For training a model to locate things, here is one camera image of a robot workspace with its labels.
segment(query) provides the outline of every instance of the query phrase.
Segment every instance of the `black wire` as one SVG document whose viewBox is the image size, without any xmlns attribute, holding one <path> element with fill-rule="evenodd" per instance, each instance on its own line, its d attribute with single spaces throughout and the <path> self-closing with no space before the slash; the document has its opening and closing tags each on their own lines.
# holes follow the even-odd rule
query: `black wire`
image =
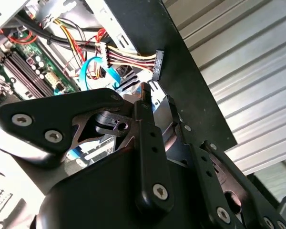
<svg viewBox="0 0 286 229">
<path fill-rule="evenodd" d="M 76 58 L 76 56 L 79 57 L 79 54 L 78 54 L 78 53 L 75 53 L 75 51 L 72 49 L 72 44 L 71 44 L 70 42 L 68 42 L 68 43 L 69 43 L 70 49 L 72 50 L 73 57 L 74 57 L 74 59 L 75 59 L 77 65 L 78 65 L 78 67 L 81 68 L 82 65 L 78 62 L 78 59 Z"/>
<path fill-rule="evenodd" d="M 98 32 L 100 29 L 101 27 L 100 28 L 81 28 L 83 32 Z"/>
<path fill-rule="evenodd" d="M 56 43 L 62 47 L 69 48 L 69 42 L 68 39 L 55 36 L 53 33 L 50 33 L 41 27 L 39 27 L 27 14 L 26 16 L 22 16 L 20 13 L 18 13 L 15 16 L 15 19 L 24 25 L 28 30 L 31 30 L 36 35 L 45 38 L 53 43 Z M 76 41 L 78 43 L 78 46 L 83 49 L 83 51 L 88 52 L 94 52 L 95 51 L 95 43 L 90 42 L 89 44 L 85 45 L 86 41 Z"/>
<path fill-rule="evenodd" d="M 80 34 L 81 39 L 83 41 L 87 40 L 86 37 L 85 37 L 85 34 L 82 31 L 82 29 L 77 24 L 75 24 L 73 21 L 71 21 L 69 19 L 66 19 L 66 18 L 58 18 L 58 20 L 62 21 L 62 23 L 66 24 L 70 28 L 77 30 L 78 33 Z M 84 60 L 86 61 L 87 60 L 87 56 L 88 56 L 87 52 L 82 52 L 82 54 L 84 56 Z"/>
</svg>

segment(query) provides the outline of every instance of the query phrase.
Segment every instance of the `red wire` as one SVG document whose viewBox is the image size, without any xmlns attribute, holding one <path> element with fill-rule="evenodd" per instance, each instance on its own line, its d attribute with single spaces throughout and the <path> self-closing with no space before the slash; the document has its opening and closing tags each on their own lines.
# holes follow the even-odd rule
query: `red wire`
<svg viewBox="0 0 286 229">
<path fill-rule="evenodd" d="M 21 38 L 21 39 L 18 39 L 17 41 L 27 41 L 28 39 L 30 39 L 32 37 L 33 33 L 32 31 L 29 32 L 28 36 L 26 36 L 25 38 Z"/>
<path fill-rule="evenodd" d="M 8 36 L 9 40 L 17 43 L 17 44 L 32 44 L 34 41 L 36 41 L 37 36 L 35 36 L 32 40 L 28 41 L 28 42 L 19 42 L 18 40 L 13 39 L 12 37 Z"/>
</svg>

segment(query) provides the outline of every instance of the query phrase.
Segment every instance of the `silver metal surface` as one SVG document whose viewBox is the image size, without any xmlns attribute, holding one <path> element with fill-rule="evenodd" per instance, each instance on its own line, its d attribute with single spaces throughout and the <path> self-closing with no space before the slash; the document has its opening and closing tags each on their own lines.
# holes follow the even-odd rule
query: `silver metal surface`
<svg viewBox="0 0 286 229">
<path fill-rule="evenodd" d="M 265 222 L 266 222 L 266 224 L 268 225 L 269 228 L 275 229 L 273 223 L 267 217 L 264 217 L 264 220 L 265 220 Z"/>
<path fill-rule="evenodd" d="M 286 160 L 286 0 L 167 6 L 238 142 L 227 155 L 245 174 Z"/>
<path fill-rule="evenodd" d="M 45 139 L 47 139 L 49 142 L 58 143 L 62 141 L 62 134 L 56 130 L 48 130 L 44 134 Z"/>
<path fill-rule="evenodd" d="M 40 7 L 36 18 L 41 21 L 44 28 L 47 28 L 62 13 L 72 10 L 76 6 L 74 0 L 49 0 L 44 6 Z"/>
<path fill-rule="evenodd" d="M 218 214 L 218 217 L 223 222 L 225 222 L 226 224 L 229 224 L 231 222 L 230 215 L 228 214 L 228 212 L 225 209 L 223 209 L 222 207 L 218 207 L 216 209 L 216 212 Z"/>
<path fill-rule="evenodd" d="M 214 150 L 217 150 L 217 146 L 215 146 L 213 143 L 210 144 L 210 147 L 212 147 Z"/>
<path fill-rule="evenodd" d="M 185 125 L 184 127 L 185 127 L 185 129 L 186 129 L 187 131 L 191 131 L 191 130 L 192 130 L 188 125 Z"/>
<path fill-rule="evenodd" d="M 286 226 L 281 221 L 278 220 L 277 224 L 279 225 L 280 229 L 286 229 Z"/>
<path fill-rule="evenodd" d="M 96 19 L 106 29 L 117 47 L 128 52 L 137 53 L 134 45 L 127 37 L 125 31 L 122 29 L 105 1 L 86 0 L 86 2 L 93 10 Z"/>
<path fill-rule="evenodd" d="M 168 198 L 168 193 L 166 188 L 163 185 L 155 184 L 153 186 L 153 193 L 157 196 L 160 200 L 166 200 Z"/>
<path fill-rule="evenodd" d="M 0 28 L 5 25 L 29 0 L 0 0 Z"/>
<path fill-rule="evenodd" d="M 18 126 L 29 126 L 33 122 L 32 118 L 26 114 L 15 114 L 11 121 Z"/>
</svg>

